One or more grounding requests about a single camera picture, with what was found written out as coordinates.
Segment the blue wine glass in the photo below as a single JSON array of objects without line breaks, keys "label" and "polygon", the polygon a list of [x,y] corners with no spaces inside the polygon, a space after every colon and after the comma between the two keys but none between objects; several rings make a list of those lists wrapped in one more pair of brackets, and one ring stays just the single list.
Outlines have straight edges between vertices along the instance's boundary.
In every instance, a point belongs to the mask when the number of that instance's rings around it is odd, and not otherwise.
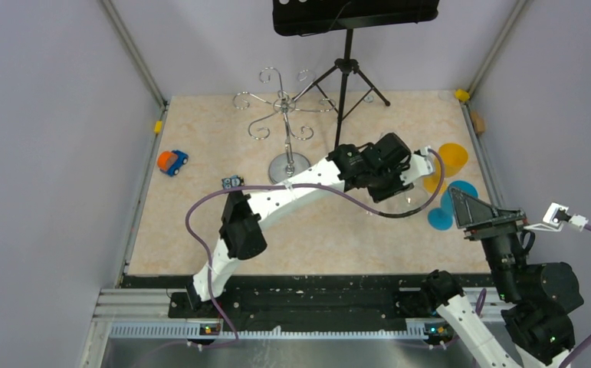
[{"label": "blue wine glass", "polygon": [[[478,197],[477,189],[469,182],[464,180],[456,180],[452,182],[449,188],[458,188],[467,194]],[[441,197],[440,206],[432,209],[428,215],[427,220],[431,227],[435,230],[445,231],[449,230],[453,226],[454,222],[454,209],[451,201],[451,196],[448,190],[446,190]]]}]

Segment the clear glass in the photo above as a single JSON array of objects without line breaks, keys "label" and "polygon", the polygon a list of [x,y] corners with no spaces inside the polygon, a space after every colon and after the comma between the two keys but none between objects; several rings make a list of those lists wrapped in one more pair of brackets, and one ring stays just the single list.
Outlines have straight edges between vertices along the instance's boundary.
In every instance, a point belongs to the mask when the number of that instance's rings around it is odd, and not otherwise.
[{"label": "clear glass", "polygon": [[402,217],[407,218],[421,212],[428,206],[429,193],[423,186],[415,186],[405,192],[402,203]]}]

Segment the orange wine glass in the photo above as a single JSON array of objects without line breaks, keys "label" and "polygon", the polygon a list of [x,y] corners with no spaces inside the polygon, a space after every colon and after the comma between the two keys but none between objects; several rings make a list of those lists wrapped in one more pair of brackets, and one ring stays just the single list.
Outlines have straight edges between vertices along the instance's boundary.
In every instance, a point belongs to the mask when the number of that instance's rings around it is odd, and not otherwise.
[{"label": "orange wine glass", "polygon": [[433,163],[436,172],[422,180],[423,188],[430,194],[438,187],[440,187],[439,193],[442,194],[446,189],[448,179],[457,175],[469,159],[468,151],[458,143],[443,144],[439,147],[438,154],[442,158],[445,169],[441,171],[439,163],[435,159]]}]

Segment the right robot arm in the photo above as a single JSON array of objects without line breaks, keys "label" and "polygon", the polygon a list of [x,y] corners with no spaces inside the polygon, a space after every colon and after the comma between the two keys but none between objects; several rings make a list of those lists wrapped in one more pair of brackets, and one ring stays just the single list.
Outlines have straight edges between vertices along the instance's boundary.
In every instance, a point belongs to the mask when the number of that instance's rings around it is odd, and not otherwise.
[{"label": "right robot arm", "polygon": [[580,286],[565,262],[529,264],[521,243],[527,217],[521,209],[501,209],[459,188],[448,193],[458,228],[480,242],[502,301],[505,327],[520,355],[517,363],[490,332],[455,276],[435,270],[421,283],[419,304],[456,332],[482,367],[568,367],[575,347],[569,314],[583,305]]}]

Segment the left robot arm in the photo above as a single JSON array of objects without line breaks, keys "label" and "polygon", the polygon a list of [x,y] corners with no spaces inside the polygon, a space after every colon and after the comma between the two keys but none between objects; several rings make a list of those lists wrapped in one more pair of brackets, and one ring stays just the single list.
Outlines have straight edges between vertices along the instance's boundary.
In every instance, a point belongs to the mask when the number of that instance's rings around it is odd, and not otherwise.
[{"label": "left robot arm", "polygon": [[413,151],[398,135],[387,133],[376,143],[341,144],[317,164],[275,185],[218,191],[227,196],[219,237],[215,248],[205,250],[205,265],[187,285],[187,308],[198,317],[210,315],[240,263],[267,248],[263,231],[285,215],[327,193],[346,198],[353,189],[366,189],[373,202],[382,202],[444,168],[430,147]]}]

